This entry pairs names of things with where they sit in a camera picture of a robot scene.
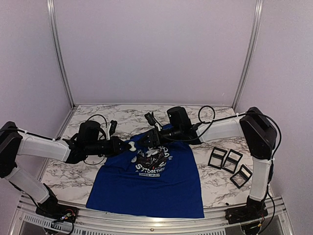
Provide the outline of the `green round brooch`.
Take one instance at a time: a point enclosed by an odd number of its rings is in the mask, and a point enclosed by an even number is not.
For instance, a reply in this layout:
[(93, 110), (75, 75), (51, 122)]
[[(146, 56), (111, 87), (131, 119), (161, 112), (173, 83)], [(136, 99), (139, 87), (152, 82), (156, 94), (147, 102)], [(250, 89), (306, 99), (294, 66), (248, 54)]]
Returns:
[(132, 151), (132, 152), (136, 151), (136, 147), (135, 147), (135, 142), (134, 141), (130, 141), (128, 143), (128, 145), (130, 146), (130, 148), (129, 148), (130, 151)]

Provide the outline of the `blue panda print t-shirt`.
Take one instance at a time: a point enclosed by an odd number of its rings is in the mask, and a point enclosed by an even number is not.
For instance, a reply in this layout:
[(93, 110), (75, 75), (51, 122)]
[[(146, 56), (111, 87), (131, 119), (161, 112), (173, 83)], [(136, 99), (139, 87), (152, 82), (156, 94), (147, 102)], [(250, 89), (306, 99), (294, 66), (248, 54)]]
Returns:
[(86, 208), (162, 218), (204, 218), (201, 183), (190, 146), (185, 142), (149, 148), (137, 142), (136, 151), (108, 158), (100, 167)]

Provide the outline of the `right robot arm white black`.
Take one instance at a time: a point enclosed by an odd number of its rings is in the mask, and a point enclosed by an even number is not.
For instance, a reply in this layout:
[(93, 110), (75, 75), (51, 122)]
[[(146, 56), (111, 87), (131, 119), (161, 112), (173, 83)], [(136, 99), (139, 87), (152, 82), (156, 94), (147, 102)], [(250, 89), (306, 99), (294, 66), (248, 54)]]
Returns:
[(252, 185), (242, 215), (253, 219), (261, 212), (273, 175), (274, 154), (280, 144), (280, 131), (274, 121), (258, 108), (245, 113), (209, 122), (192, 124), (187, 111), (181, 106), (167, 110), (170, 127), (160, 126), (152, 113), (145, 118), (153, 129), (146, 132), (139, 143), (144, 147), (158, 147), (175, 141), (191, 145), (228, 138), (244, 138), (253, 161)]

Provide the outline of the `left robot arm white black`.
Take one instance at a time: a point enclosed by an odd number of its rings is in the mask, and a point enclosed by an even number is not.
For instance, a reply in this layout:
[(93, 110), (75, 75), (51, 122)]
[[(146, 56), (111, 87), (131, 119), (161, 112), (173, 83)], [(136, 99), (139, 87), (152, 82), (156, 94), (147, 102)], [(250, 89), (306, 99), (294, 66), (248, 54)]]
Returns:
[(125, 151), (135, 151), (134, 143), (114, 136), (117, 126), (112, 121), (106, 129), (100, 123), (87, 120), (69, 140), (52, 139), (20, 130), (14, 122), (7, 122), (0, 130), (0, 176), (27, 193), (39, 210), (52, 218), (62, 213), (63, 206), (45, 184), (40, 183), (16, 163), (16, 157), (35, 156), (66, 164), (77, 164), (91, 155), (114, 157)]

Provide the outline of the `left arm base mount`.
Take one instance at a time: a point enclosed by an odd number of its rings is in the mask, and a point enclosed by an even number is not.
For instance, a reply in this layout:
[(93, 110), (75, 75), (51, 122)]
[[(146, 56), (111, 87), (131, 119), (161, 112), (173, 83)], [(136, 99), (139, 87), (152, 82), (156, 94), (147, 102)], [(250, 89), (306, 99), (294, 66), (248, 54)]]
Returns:
[(58, 200), (49, 197), (43, 203), (38, 203), (36, 214), (54, 219), (55, 222), (75, 222), (78, 208), (59, 204)]

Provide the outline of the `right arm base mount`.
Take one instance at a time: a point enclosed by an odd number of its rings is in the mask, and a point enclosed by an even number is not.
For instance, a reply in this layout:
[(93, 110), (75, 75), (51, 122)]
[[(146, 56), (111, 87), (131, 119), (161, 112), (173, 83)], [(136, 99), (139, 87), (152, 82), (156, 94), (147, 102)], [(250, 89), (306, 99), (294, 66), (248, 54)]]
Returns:
[(244, 223), (251, 220), (263, 219), (268, 215), (267, 207), (261, 206), (260, 210), (256, 207), (239, 206), (225, 210), (225, 218), (229, 224)]

